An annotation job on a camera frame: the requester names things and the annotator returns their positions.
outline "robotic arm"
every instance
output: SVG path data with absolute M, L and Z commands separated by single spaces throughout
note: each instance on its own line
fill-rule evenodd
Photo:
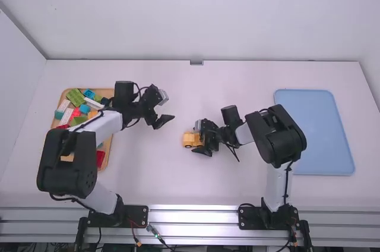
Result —
M 221 114 L 224 127 L 207 119 L 195 122 L 195 131 L 199 132 L 204 145 L 192 151 L 212 156 L 213 151 L 219 150 L 219 143 L 235 152 L 240 146 L 256 142 L 262 159 L 269 164 L 264 201 L 272 212 L 278 211 L 289 198 L 290 166 L 306 149 L 305 135 L 282 105 L 247 114 L 245 122 L 235 105 L 222 108 Z
M 155 106 L 169 100 L 164 90 L 152 84 L 142 88 L 145 91 L 141 94 L 140 88 L 134 93 L 134 86 L 137 84 L 131 81 L 117 81 L 115 96 L 95 117 L 68 129 L 51 129 L 46 135 L 37 174 L 40 191 L 48 192 L 57 201 L 79 203 L 97 215 L 105 227 L 123 224 L 128 211 L 121 196 L 97 182 L 97 146 L 112 134 L 135 125 L 141 118 L 155 130 L 174 118 L 173 115 L 158 118 L 154 110 Z M 61 156 L 70 154 L 74 154 L 72 162 L 61 160 Z
M 222 143 L 239 161 L 235 149 L 255 142 L 262 159 L 268 163 L 267 185 L 261 207 L 240 205 L 239 228 L 289 230 L 290 240 L 296 245 L 295 233 L 291 228 L 296 226 L 304 236 L 304 246 L 312 251 L 308 223 L 299 220 L 297 209 L 291 205 L 289 190 L 293 176 L 291 165 L 300 159 L 301 152 L 306 149 L 304 133 L 282 105 L 247 114 L 245 122 L 241 120 L 235 105 L 222 108 L 221 113 L 224 127 L 218 127 L 208 119 L 195 122 L 194 130 L 199 133 L 203 145 L 192 151 L 211 157 Z

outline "white wall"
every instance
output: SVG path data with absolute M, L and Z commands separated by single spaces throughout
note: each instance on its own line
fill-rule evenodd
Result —
M 46 60 L 0 10 L 0 179 Z
M 0 0 L 55 59 L 359 60 L 380 105 L 380 0 Z

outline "blue plastic tray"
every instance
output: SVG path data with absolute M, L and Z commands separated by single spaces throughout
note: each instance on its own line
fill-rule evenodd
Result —
M 294 166 L 299 175 L 352 175 L 355 165 L 337 105 L 327 90 L 287 90 L 274 93 L 306 136 L 308 146 Z

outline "red block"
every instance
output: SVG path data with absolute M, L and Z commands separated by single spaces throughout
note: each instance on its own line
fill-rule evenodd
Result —
M 102 167 L 103 160 L 105 159 L 106 152 L 104 151 L 96 151 L 96 166 L 98 168 Z
M 66 128 L 69 128 L 69 127 L 70 127 L 69 124 L 64 124 L 64 125 L 59 125 L 56 128 L 66 129 Z
M 74 111 L 72 112 L 71 116 L 70 116 L 70 121 L 72 121 L 72 119 L 74 117 L 79 117 L 81 116 L 81 112 L 79 110 L 79 108 L 74 108 Z

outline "aluminum rail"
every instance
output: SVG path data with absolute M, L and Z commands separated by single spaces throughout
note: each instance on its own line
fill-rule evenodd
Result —
M 167 244 L 283 245 L 286 231 L 241 231 L 236 206 L 150 205 L 148 221 Z M 304 208 L 314 246 L 380 247 L 380 208 Z M 81 208 L 0 207 L 0 242 L 74 242 Z M 143 244 L 159 244 L 145 229 L 136 229 Z M 85 242 L 96 242 L 89 228 Z M 127 228 L 103 228 L 101 243 L 134 243 Z

